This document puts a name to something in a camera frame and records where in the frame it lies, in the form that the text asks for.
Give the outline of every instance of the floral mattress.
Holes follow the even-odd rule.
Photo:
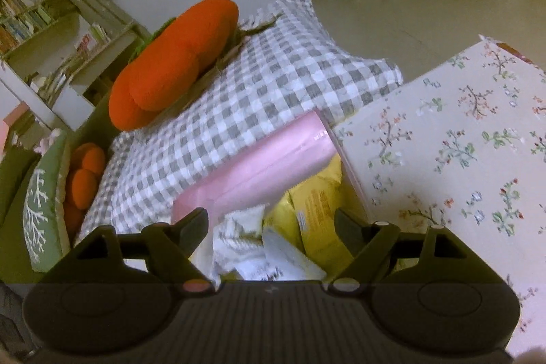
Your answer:
[[[513,288],[513,355],[546,345],[545,132],[546,74],[488,39],[336,127],[370,221],[446,225]]]

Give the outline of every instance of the bookshelf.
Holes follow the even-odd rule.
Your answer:
[[[4,60],[6,61],[9,61],[9,57],[15,52],[17,51],[17,49],[21,48],[25,43],[27,43],[28,41],[30,41],[31,39],[35,39],[36,37],[40,36],[42,33],[48,31],[49,29],[53,28],[55,25],[57,25],[59,23],[59,20],[54,20],[51,24],[47,25],[46,27],[42,28],[41,30],[38,30],[36,31],[32,36],[30,36],[28,39],[26,39],[25,41],[23,41],[22,43],[18,44],[15,48],[12,48],[11,50],[9,50],[8,52],[6,52],[4,55],[2,55],[2,58],[4,58]]]
[[[140,36],[134,22],[113,30],[69,0],[31,3],[0,0],[0,82],[43,127],[76,131],[111,88],[106,71],[125,65]]]

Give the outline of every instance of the bed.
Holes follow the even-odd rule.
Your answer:
[[[100,225],[135,233],[169,222],[182,191],[260,138],[314,108],[333,126],[402,84],[393,63],[341,49],[310,0],[274,2],[242,26],[279,14],[179,116],[113,141],[76,241]]]

